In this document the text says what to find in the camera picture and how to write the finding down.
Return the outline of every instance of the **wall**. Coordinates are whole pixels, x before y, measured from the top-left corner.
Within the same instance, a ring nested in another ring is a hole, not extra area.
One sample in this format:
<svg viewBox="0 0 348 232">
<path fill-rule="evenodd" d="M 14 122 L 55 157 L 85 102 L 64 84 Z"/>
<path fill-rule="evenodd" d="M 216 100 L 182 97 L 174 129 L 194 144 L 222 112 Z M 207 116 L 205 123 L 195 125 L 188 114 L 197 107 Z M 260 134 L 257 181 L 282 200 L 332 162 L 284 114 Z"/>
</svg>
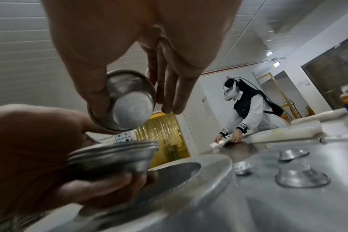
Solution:
<svg viewBox="0 0 348 232">
<path fill-rule="evenodd" d="M 253 76 L 249 67 L 201 76 L 199 82 L 221 127 L 226 125 L 234 107 L 234 101 L 224 100 L 223 85 L 227 76 L 243 77 L 254 84 L 258 89 L 261 89 L 261 86 Z"/>
<path fill-rule="evenodd" d="M 301 66 L 346 39 L 348 39 L 348 13 L 301 46 L 286 60 L 281 61 L 279 67 L 272 68 L 266 73 L 271 72 L 275 76 L 284 70 L 316 114 L 331 110 Z"/>
<path fill-rule="evenodd" d="M 179 127 L 191 156 L 196 155 L 191 138 L 197 147 L 197 154 L 200 154 L 211 149 L 209 144 L 213 143 L 214 138 L 221 130 L 208 101 L 202 102 L 204 97 L 205 93 L 200 83 L 197 82 L 183 116 L 177 116 Z"/>
<path fill-rule="evenodd" d="M 300 94 L 298 89 L 293 85 L 291 80 L 288 77 L 283 77 L 276 80 L 282 91 L 286 94 L 288 99 L 292 100 L 295 103 L 296 109 L 299 111 L 302 117 L 307 116 L 309 113 L 306 109 L 308 103 L 305 101 L 303 96 Z M 264 93 L 276 104 L 279 106 L 284 105 L 284 98 L 277 88 L 276 84 L 272 81 L 266 81 L 261 84 Z M 284 108 L 286 112 L 295 119 L 294 115 L 291 113 L 289 107 Z"/>
</svg>

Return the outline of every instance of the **person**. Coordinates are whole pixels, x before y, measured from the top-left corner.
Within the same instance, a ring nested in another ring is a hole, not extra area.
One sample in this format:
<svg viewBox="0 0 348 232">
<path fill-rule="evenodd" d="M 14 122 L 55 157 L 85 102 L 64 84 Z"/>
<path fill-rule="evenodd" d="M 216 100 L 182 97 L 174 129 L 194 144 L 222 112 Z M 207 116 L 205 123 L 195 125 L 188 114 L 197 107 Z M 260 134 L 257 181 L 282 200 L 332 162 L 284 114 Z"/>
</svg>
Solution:
<svg viewBox="0 0 348 232">
<path fill-rule="evenodd" d="M 241 0 L 41 0 L 52 41 L 80 96 L 97 117 L 109 108 L 107 65 L 133 43 L 147 53 L 165 113 L 180 114 L 200 74 L 215 59 Z M 84 114 L 65 109 L 0 107 L 0 217 L 69 204 L 110 207 L 153 184 L 150 172 L 79 180 L 67 154 L 104 133 Z"/>
<path fill-rule="evenodd" d="M 238 143 L 248 132 L 289 125 L 280 117 L 284 112 L 280 106 L 269 101 L 261 90 L 252 88 L 239 77 L 226 77 L 223 93 L 226 101 L 234 100 L 235 104 L 227 126 L 215 138 L 216 143 L 230 133 L 233 133 L 231 141 Z"/>
</svg>

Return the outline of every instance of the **ceiling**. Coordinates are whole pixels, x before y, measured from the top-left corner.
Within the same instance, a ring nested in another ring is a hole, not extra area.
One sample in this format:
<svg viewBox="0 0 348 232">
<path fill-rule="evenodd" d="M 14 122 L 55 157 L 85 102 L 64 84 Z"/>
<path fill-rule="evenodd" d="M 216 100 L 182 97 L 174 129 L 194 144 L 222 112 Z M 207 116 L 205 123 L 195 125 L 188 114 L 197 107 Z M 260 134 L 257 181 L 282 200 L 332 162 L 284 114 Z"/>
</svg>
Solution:
<svg viewBox="0 0 348 232">
<path fill-rule="evenodd" d="M 244 0 L 206 71 L 287 57 L 347 12 L 348 0 Z M 273 55 L 267 57 L 270 50 Z M 271 66 L 251 68 L 260 76 Z M 108 66 L 122 68 L 145 73 L 146 56 L 138 44 Z M 37 0 L 0 0 L 0 105 L 10 103 L 86 109 L 54 49 Z"/>
</svg>

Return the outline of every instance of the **stainless steel table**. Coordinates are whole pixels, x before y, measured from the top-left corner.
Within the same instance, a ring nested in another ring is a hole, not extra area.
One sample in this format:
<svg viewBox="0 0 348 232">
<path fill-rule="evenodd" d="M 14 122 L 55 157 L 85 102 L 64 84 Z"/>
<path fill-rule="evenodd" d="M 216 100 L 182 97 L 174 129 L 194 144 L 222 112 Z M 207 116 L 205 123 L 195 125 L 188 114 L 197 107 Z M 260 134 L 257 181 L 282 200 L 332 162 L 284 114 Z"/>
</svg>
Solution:
<svg viewBox="0 0 348 232">
<path fill-rule="evenodd" d="M 328 136 L 348 134 L 348 115 L 322 123 Z M 310 155 L 292 162 L 310 165 L 327 174 L 332 182 L 322 188 L 295 189 L 278 186 L 274 177 L 285 163 L 277 161 L 282 149 L 298 147 Z M 253 173 L 238 177 L 255 223 L 261 232 L 348 232 L 348 141 L 327 144 L 318 138 L 279 143 L 232 144 L 220 153 L 233 162 L 254 163 Z"/>
</svg>

